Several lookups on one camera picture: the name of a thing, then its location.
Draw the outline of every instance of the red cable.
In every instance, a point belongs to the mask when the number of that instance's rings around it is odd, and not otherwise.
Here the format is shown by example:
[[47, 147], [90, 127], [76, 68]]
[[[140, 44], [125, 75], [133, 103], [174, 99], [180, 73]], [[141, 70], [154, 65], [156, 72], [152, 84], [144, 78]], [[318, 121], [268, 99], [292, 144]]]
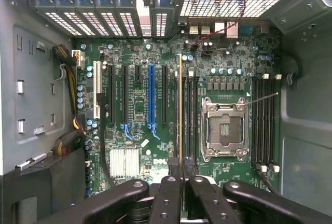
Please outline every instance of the red cable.
[[198, 40], [195, 42], [194, 45], [199, 44], [202, 40], [207, 39], [209, 36], [213, 36], [213, 35], [215, 35], [215, 34], [217, 34], [217, 33], [219, 33], [219, 32], [225, 31], [225, 30], [227, 30], [227, 29], [233, 27], [234, 25], [236, 25], [236, 24], [237, 24], [238, 22], [240, 22], [240, 20], [242, 19], [243, 15], [244, 15], [244, 12], [245, 12], [245, 8], [246, 8], [246, 1], [243, 0], [243, 9], [242, 9], [242, 12], [241, 12], [239, 18], [236, 19], [236, 21], [235, 21], [233, 24], [231, 24], [231, 25], [228, 26], [228, 27], [223, 28], [222, 30], [216, 31], [216, 32], [214, 32], [214, 33], [209, 33], [209, 35], [201, 37], [200, 39], [198, 39]]

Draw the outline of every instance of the motherboard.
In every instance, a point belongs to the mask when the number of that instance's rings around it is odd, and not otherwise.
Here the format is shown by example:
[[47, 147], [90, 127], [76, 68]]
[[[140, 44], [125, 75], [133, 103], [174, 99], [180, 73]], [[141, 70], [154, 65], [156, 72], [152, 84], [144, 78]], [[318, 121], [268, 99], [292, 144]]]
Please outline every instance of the motherboard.
[[[184, 32], [168, 40], [77, 40], [88, 196], [110, 187], [100, 164], [102, 118], [116, 184], [158, 183], [169, 157], [193, 157], [197, 174], [219, 186], [239, 179], [265, 189], [260, 168], [278, 187], [280, 32], [240, 26], [237, 38], [197, 40]], [[98, 93], [107, 98], [105, 116]]]

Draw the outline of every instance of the cpu socket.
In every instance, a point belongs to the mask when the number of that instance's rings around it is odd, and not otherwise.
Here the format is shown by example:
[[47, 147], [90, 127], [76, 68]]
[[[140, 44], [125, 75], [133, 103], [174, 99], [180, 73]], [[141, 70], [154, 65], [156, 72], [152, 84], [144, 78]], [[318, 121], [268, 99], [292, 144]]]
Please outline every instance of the cpu socket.
[[202, 100], [201, 153], [205, 162], [211, 157], [237, 157], [248, 154], [248, 108], [245, 98], [237, 103], [212, 103]]

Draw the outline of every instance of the ventilation grille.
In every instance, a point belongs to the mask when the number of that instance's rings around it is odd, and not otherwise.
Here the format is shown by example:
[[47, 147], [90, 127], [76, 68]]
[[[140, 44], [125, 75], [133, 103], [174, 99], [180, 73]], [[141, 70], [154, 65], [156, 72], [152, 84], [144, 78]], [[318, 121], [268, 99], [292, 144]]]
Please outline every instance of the ventilation grille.
[[77, 27], [85, 32], [88, 36], [95, 36], [94, 32], [76, 15], [74, 12], [64, 13]]
[[46, 12], [46, 16], [52, 19], [55, 23], [63, 27], [66, 31], [71, 33], [74, 36], [81, 36], [82, 34], [75, 30], [69, 23], [63, 20], [58, 14], [55, 12]]
[[[258, 18], [279, 0], [246, 0], [245, 18]], [[239, 17], [243, 0], [184, 0], [181, 16], [186, 17]]]
[[121, 19], [124, 23], [124, 26], [128, 32], [129, 36], [137, 36], [135, 26], [133, 23], [133, 20], [131, 18], [131, 14], [129, 12], [127, 13], [120, 13]]
[[97, 17], [94, 15], [94, 13], [84, 12], [83, 15], [86, 17], [86, 19], [92, 24], [92, 26], [101, 34], [102, 36], [109, 36], [109, 33], [106, 31], [104, 26], [99, 22]]
[[157, 26], [156, 26], [157, 36], [165, 36], [166, 20], [167, 20], [167, 13], [157, 14]]
[[105, 19], [106, 23], [108, 24], [109, 28], [113, 31], [114, 35], [116, 36], [122, 36], [122, 31], [119, 28], [119, 25], [115, 21], [113, 14], [108, 12], [108, 13], [102, 13], [103, 18]]

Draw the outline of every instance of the white pci slot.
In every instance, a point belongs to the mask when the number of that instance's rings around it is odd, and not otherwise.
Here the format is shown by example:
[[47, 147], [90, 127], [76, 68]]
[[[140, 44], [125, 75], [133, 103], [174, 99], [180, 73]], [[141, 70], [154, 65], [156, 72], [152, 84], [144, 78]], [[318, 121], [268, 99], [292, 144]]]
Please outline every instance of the white pci slot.
[[100, 119], [100, 106], [97, 101], [97, 93], [102, 93], [102, 63], [93, 62], [93, 118]]

